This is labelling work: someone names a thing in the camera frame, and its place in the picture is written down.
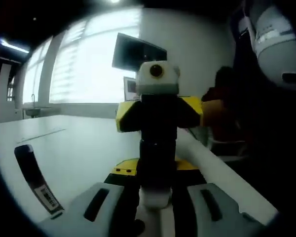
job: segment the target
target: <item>barcode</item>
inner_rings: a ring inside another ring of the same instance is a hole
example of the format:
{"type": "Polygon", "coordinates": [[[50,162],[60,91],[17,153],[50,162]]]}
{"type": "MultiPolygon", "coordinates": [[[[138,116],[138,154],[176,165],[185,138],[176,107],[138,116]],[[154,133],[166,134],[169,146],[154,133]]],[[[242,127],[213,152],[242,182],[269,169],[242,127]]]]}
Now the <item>barcode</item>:
{"type": "Polygon", "coordinates": [[[59,206],[58,201],[56,200],[56,198],[54,198],[51,191],[47,188],[46,185],[42,185],[39,188],[36,188],[35,192],[39,199],[50,211],[56,209],[56,207],[59,206]]]}

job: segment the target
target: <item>white wall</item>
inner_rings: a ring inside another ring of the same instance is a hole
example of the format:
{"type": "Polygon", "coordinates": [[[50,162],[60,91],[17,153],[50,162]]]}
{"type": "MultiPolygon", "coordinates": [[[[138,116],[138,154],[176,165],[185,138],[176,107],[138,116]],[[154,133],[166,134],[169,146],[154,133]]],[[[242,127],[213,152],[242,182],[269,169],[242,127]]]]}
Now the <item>white wall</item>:
{"type": "MultiPolygon", "coordinates": [[[[232,65],[234,48],[230,35],[226,23],[169,10],[143,9],[140,38],[166,49],[168,61],[180,67],[180,95],[201,97],[214,86],[216,71],[232,65]]],[[[38,106],[59,108],[62,115],[114,118],[118,104],[49,104],[53,65],[63,36],[64,32],[54,37],[46,55],[38,106]]],[[[19,91],[23,91],[22,82],[19,91]]]]}
{"type": "Polygon", "coordinates": [[[14,101],[7,101],[10,70],[10,64],[2,64],[0,71],[0,122],[15,121],[22,118],[21,111],[15,109],[14,101]]]}

